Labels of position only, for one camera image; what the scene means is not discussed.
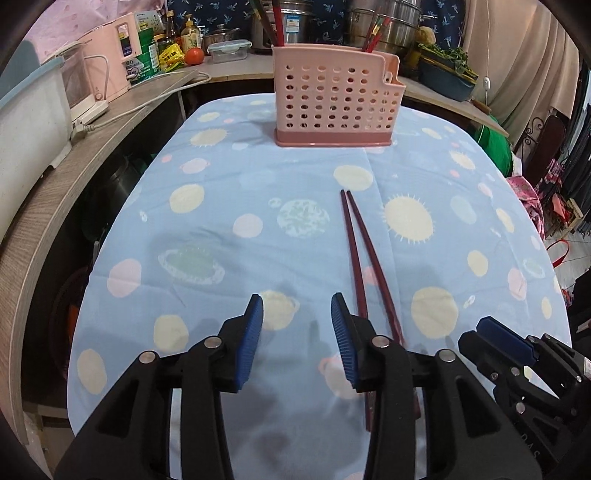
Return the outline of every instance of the leafy vegetables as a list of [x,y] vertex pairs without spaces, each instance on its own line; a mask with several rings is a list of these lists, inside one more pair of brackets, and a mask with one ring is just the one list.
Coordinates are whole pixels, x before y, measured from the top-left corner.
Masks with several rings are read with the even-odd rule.
[[437,44],[433,45],[425,45],[423,43],[419,44],[419,47],[426,52],[432,53],[441,57],[445,60],[448,60],[453,64],[454,70],[458,75],[467,75],[470,77],[474,77],[475,79],[478,78],[478,75],[474,70],[472,70],[468,66],[468,55],[465,51],[462,50],[461,47],[450,48],[448,50],[443,50]]

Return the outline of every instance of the red bag handle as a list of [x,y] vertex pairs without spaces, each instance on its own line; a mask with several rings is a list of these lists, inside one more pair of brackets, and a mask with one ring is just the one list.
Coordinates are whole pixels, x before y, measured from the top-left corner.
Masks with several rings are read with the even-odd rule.
[[546,251],[548,251],[548,250],[550,250],[551,247],[553,247],[556,244],[559,244],[561,242],[566,244],[566,253],[562,257],[560,257],[559,259],[557,259],[557,260],[555,260],[555,261],[552,262],[552,266],[554,268],[558,267],[564,261],[564,259],[566,258],[566,256],[569,254],[569,251],[570,251],[570,243],[567,240],[565,240],[565,239],[556,240],[556,242],[554,242],[552,245],[550,245],[550,246],[548,246],[548,248],[546,248]]

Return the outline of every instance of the chopsticks in holder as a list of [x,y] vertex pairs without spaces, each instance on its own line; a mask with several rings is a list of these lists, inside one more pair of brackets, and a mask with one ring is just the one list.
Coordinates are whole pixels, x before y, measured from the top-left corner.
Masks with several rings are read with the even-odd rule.
[[261,0],[248,0],[251,4],[252,10],[257,15],[259,20],[262,23],[262,27],[264,28],[267,36],[271,40],[271,43],[276,47],[278,45],[277,35],[275,35],[275,31],[271,26],[271,22],[269,21],[269,17],[267,16],[267,12],[262,6]]
[[275,30],[277,30],[277,45],[285,47],[285,38],[283,35],[283,14],[279,0],[271,0],[273,5],[273,16],[275,17]]
[[369,44],[374,39],[374,37],[378,34],[379,28],[382,25],[382,22],[384,21],[383,17],[381,17],[379,14],[377,14],[377,15],[378,15],[378,17],[377,17],[376,21],[374,22],[372,19],[372,22],[369,25],[368,32],[365,36],[365,41],[363,42],[363,47],[361,47],[361,51],[367,51]]
[[382,32],[388,28],[390,25],[391,19],[389,17],[384,18],[383,23],[379,26],[378,32],[374,35],[373,39],[369,42],[367,49],[365,50],[367,53],[372,53],[374,48],[379,42],[379,39],[382,37]]

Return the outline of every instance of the wooden countertop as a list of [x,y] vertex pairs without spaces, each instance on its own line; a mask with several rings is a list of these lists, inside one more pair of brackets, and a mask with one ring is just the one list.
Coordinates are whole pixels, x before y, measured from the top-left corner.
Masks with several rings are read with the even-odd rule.
[[[273,57],[271,55],[249,55],[245,60],[229,61],[227,63],[211,63],[211,58],[195,67],[212,76],[213,82],[225,82],[228,80],[251,80],[273,78]],[[492,118],[480,111],[470,102],[457,102],[434,92],[421,83],[407,77],[399,77],[406,86],[404,95],[413,100],[429,103],[454,112],[465,118],[485,125],[495,132],[499,132],[505,138],[509,134]]]
[[[131,89],[100,121],[193,80],[183,69]],[[21,398],[21,352],[31,298],[51,244],[89,180],[119,143],[164,99],[95,132],[72,147],[60,166],[33,188],[0,246],[0,408],[27,442]]]

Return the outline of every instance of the pink plastic utensil holder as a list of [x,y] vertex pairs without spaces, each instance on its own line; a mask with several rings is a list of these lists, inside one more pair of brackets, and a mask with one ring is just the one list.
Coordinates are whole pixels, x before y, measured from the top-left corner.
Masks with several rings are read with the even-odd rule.
[[396,55],[354,47],[290,44],[273,48],[281,147],[382,147],[406,85]]

